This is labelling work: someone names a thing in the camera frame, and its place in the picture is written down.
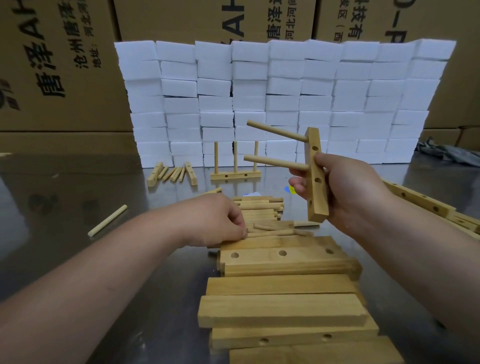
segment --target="brown cardboard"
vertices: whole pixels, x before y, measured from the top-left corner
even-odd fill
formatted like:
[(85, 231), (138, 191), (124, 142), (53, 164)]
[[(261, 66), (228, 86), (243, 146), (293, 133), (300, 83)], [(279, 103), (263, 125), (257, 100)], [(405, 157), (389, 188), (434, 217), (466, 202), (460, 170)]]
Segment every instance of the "brown cardboard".
[(460, 136), (460, 129), (423, 129), (420, 135), (420, 141), (425, 141), (432, 137), (437, 145), (454, 146)]
[(0, 28), (0, 131), (132, 130), (108, 0), (0, 1)]
[(0, 150), (45, 155), (138, 155), (132, 132), (0, 133)]
[(462, 130), (457, 146), (468, 150), (480, 151), (480, 128)]
[[(347, 2), (349, 6), (341, 8), (341, 3)], [(447, 0), (361, 0), (361, 5), (357, 2), (322, 0), (317, 9), (319, 20), (313, 31), (314, 38), (334, 41), (335, 33), (343, 31), (342, 41), (357, 40), (348, 36), (349, 29), (357, 25), (363, 29), (359, 40), (364, 41), (409, 42), (420, 38), (456, 40), (455, 51), (430, 105), (425, 127), (480, 125), (480, 103), (476, 101), (480, 97), (480, 2), (464, 0), (457, 4)], [(359, 6), (367, 9), (365, 18), (362, 22), (352, 22), (354, 7)], [(347, 19), (338, 19), (340, 10), (347, 10)]]
[[(315, 0), (114, 0), (114, 3), (123, 41), (266, 42), (270, 40), (268, 26), (281, 27), (277, 39), (306, 40), (312, 37), (315, 14)], [(273, 15), (270, 20), (269, 8)]]

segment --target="gray cloth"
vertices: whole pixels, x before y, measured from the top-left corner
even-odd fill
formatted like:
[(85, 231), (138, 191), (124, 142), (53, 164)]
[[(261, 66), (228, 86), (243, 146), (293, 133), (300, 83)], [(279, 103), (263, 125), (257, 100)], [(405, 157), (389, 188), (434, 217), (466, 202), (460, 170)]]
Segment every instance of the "gray cloth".
[(465, 150), (456, 146), (438, 146), (431, 137), (425, 142), (418, 142), (417, 150), (448, 162), (480, 167), (480, 152)]

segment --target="metal table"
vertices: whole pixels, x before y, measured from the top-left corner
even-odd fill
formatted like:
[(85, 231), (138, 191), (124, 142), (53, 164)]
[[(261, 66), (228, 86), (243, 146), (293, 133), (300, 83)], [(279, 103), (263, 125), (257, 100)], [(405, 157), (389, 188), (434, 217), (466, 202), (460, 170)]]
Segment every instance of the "metal table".
[[(480, 171), (416, 155), (409, 165), (374, 166), (387, 180), (480, 217)], [(221, 185), (227, 196), (258, 191), (284, 197), (283, 219), (306, 219), (305, 202), (285, 191), (289, 173), (260, 167), (261, 180), (211, 183), (212, 168), (195, 168), (198, 187), (158, 183), (147, 188), (151, 169), (138, 158), (22, 157), (0, 161), (0, 299), (66, 261), (126, 220)], [(122, 204), (128, 210), (94, 239), (87, 232)], [(332, 235), (363, 265), (360, 287), (381, 332), (408, 363), (473, 363), (469, 350), (436, 324), (351, 238), (328, 222), (318, 235)], [(140, 289), (104, 337), (89, 363), (228, 363), (225, 352), (210, 354), (208, 330), (199, 329), (197, 309), (216, 261), (202, 248), (176, 251)]]

